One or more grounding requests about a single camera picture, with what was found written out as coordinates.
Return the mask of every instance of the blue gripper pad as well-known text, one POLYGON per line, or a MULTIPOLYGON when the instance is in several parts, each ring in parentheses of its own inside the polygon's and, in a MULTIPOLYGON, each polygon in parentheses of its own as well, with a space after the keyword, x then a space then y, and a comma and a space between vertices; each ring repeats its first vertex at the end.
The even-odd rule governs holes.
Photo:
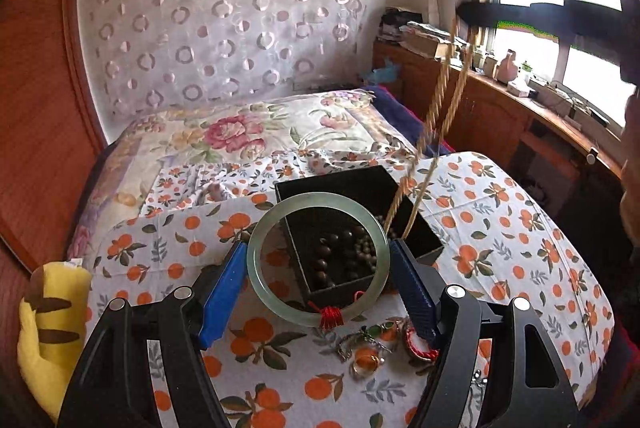
MULTIPOLYGON (((389 244, 389 249, 391 252, 391 280, 400 292, 400 297, 409 313, 416 334, 429 342, 431 347, 439 348, 441 335, 437 326, 437 306, 429 296, 420 274, 426 272, 425 270, 432 270, 437 279, 440 281, 442 279, 434 268, 420 266, 403 240, 393 240, 389 244)), ((437 280, 435 283, 435 287, 439 291, 435 298, 439 302, 444 282, 442 282, 442 288, 437 285, 437 280)))
POLYGON ((200 347, 210 347, 225 332, 246 276, 246 249, 245 242, 238 244, 207 298, 202 313, 202 328, 198 334, 200 347))

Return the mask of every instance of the metal screw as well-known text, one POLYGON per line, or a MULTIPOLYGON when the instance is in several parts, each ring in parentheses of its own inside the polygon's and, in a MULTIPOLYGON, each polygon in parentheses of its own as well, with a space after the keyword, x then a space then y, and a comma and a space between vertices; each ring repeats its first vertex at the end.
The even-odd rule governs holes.
POLYGON ((187 287, 187 286, 178 287, 178 289, 174 291, 174 296, 178 300, 186 300, 189 296, 191 296, 191 287, 187 287))
POLYGON ((109 302, 109 309, 112 311, 119 311, 124 307, 124 300, 122 298, 114 298, 109 302))
POLYGON ((520 309, 521 311, 528 311, 531 307, 529 300, 523 298, 522 296, 518 296, 513 300, 513 305, 516 309, 520 309))
POLYGON ((450 285, 447 287, 447 294, 452 298, 462 298, 465 295, 465 290, 459 285, 450 285))

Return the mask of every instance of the patterned curtain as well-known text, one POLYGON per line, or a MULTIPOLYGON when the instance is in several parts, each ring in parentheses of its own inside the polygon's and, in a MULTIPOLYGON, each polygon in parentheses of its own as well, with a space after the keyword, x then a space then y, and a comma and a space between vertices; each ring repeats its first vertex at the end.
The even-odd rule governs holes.
POLYGON ((354 81, 368 0, 78 0, 103 126, 354 81))

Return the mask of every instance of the person's hand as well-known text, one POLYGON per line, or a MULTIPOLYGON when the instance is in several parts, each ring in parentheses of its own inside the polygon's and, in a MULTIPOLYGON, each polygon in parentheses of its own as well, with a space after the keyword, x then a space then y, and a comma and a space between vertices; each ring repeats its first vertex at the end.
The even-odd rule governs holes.
POLYGON ((626 102, 625 129, 622 148, 626 162, 622 168, 625 194, 620 201, 620 216, 626 234, 635 246, 640 246, 640 96, 638 90, 626 102))

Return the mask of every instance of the tissue box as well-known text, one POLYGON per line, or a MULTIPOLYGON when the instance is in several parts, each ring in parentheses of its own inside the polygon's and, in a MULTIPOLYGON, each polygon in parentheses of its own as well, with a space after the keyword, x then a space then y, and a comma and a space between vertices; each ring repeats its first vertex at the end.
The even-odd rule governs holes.
POLYGON ((530 90, 529 86, 520 79, 507 84, 507 92, 513 94, 516 98, 528 98, 530 90))

